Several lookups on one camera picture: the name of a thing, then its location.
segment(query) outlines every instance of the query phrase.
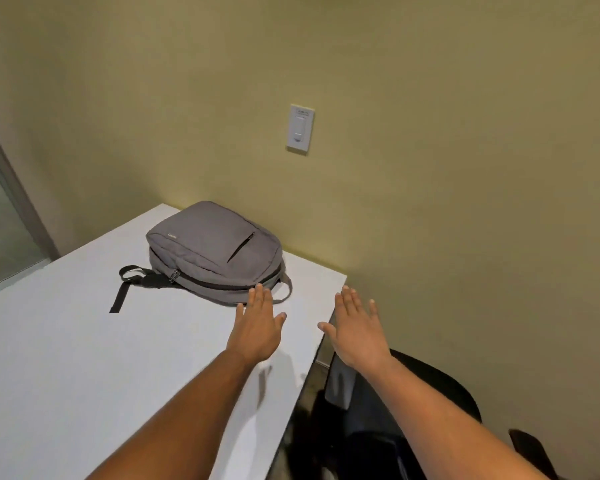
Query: table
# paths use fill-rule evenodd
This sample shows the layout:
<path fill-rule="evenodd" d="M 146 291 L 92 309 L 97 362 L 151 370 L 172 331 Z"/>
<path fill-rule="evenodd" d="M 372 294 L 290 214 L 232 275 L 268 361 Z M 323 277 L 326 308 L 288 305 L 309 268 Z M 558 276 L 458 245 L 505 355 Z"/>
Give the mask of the table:
<path fill-rule="evenodd" d="M 160 205 L 0 291 L 0 479 L 83 479 L 224 350 L 234 309 L 179 289 L 132 287 Z M 279 349 L 249 377 L 211 478 L 263 479 L 346 276 L 289 253 Z M 274 289 L 274 298 L 286 293 Z"/>

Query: yellow wall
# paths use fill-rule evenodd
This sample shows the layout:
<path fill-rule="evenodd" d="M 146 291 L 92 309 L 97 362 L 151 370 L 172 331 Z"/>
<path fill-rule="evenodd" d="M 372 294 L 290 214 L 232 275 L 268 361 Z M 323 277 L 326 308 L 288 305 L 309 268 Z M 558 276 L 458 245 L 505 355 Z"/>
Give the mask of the yellow wall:
<path fill-rule="evenodd" d="M 600 0 L 0 0 L 0 139 L 60 249 L 218 201 L 600 474 Z"/>

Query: gray backpack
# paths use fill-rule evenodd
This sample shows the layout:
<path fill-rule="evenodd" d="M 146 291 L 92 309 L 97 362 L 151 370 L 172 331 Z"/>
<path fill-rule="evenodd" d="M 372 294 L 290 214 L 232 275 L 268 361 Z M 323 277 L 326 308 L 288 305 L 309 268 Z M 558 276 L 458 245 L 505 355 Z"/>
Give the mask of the gray backpack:
<path fill-rule="evenodd" d="M 264 227 L 209 201 L 163 220 L 146 234 L 152 269 L 125 266 L 122 286 L 109 313 L 118 313 L 131 285 L 185 288 L 222 305 L 246 303 L 249 288 L 292 284 L 282 245 Z M 141 274 L 125 277 L 132 271 Z"/>

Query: hand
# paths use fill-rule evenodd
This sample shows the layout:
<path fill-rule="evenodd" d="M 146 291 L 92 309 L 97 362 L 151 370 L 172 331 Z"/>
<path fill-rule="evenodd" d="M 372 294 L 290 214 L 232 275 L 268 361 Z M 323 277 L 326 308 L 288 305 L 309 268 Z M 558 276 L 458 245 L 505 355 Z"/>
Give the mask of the hand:
<path fill-rule="evenodd" d="M 329 336 L 342 361 L 368 379 L 391 359 L 376 302 L 369 300 L 368 314 L 357 291 L 348 286 L 336 293 L 335 300 L 336 326 L 320 322 L 318 328 Z"/>
<path fill-rule="evenodd" d="M 286 313 L 273 318 L 273 298 L 271 290 L 262 289 L 261 284 L 249 290 L 247 311 L 243 304 L 235 310 L 235 323 L 226 344 L 226 350 L 237 352 L 255 367 L 258 362 L 271 357 L 280 345 L 282 325 Z"/>

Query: backpack strap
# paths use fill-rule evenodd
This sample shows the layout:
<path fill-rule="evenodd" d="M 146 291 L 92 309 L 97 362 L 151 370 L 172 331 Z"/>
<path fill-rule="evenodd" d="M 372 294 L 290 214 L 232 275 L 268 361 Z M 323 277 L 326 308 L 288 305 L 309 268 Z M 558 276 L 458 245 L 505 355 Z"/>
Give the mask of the backpack strap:
<path fill-rule="evenodd" d="M 125 274 L 131 271 L 137 271 L 141 274 L 134 274 L 133 276 L 125 277 Z M 167 276 L 161 273 L 156 273 L 152 269 L 147 269 L 141 266 L 132 264 L 130 266 L 124 266 L 120 269 L 120 278 L 122 284 L 118 290 L 116 300 L 113 302 L 109 313 L 119 313 L 122 304 L 125 302 L 127 292 L 131 285 L 142 286 L 142 288 L 179 288 L 180 285 L 172 282 Z"/>
<path fill-rule="evenodd" d="M 294 285 L 291 282 L 291 278 L 288 277 L 288 275 L 286 273 L 282 273 L 282 276 L 280 276 L 280 282 L 286 284 L 289 287 L 289 293 L 286 297 L 282 298 L 282 299 L 275 299 L 273 300 L 273 304 L 277 305 L 279 303 L 282 303 L 283 301 L 286 301 L 287 298 L 289 298 L 291 296 L 291 292 L 294 290 Z"/>

